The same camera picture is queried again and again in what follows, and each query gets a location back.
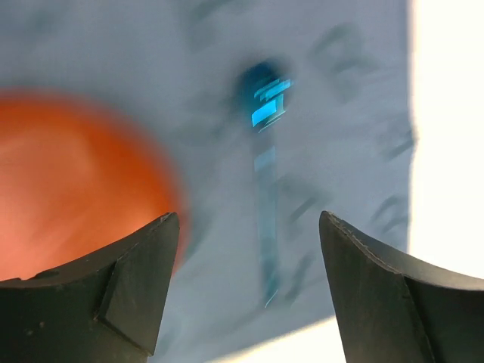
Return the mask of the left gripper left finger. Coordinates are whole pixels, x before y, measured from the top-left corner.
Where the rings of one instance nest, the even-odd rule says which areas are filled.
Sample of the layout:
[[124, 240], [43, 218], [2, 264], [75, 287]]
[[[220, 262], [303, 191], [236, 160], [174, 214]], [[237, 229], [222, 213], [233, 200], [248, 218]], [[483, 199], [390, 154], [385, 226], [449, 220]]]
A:
[[28, 280], [1, 284], [3, 362], [145, 362], [157, 345], [178, 245], [167, 213]]

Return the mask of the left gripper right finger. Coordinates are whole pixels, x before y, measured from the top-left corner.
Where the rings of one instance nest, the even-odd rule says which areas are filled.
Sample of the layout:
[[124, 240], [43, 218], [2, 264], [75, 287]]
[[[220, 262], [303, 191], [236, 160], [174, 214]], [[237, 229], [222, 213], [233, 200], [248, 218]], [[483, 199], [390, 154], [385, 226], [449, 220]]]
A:
[[417, 259], [333, 213], [321, 251], [347, 362], [481, 362], [483, 281]]

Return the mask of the red round plate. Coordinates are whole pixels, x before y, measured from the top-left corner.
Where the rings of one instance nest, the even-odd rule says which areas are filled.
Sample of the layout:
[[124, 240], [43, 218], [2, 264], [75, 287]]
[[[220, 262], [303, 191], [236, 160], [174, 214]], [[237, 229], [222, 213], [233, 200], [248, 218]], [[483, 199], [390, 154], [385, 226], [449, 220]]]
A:
[[1, 93], [1, 278], [28, 279], [107, 246], [164, 213], [190, 218], [171, 154], [123, 114], [42, 89]]

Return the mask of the blue letter-print placemat cloth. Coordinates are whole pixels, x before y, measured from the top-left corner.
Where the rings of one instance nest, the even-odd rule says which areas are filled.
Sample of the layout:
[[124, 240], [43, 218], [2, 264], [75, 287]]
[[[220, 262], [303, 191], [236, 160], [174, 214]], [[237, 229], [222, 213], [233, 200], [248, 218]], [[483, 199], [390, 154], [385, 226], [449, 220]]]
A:
[[[174, 156], [191, 214], [155, 362], [212, 362], [334, 313], [329, 210], [408, 248], [413, 151], [405, 1], [3, 1], [1, 84], [59, 88], [133, 116]], [[281, 290], [262, 305], [243, 71], [292, 86], [276, 146]]]

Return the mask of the blue plastic spoon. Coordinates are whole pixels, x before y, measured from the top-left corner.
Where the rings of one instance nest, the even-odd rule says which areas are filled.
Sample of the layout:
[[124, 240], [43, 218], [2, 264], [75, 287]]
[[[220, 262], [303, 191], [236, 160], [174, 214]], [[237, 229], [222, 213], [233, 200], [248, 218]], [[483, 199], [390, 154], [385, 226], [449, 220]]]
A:
[[256, 225], [262, 280], [262, 305], [269, 307], [281, 290], [278, 254], [278, 192], [275, 137], [271, 130], [286, 112], [285, 93], [292, 79], [273, 60], [242, 72], [237, 100], [250, 128], [256, 196]]

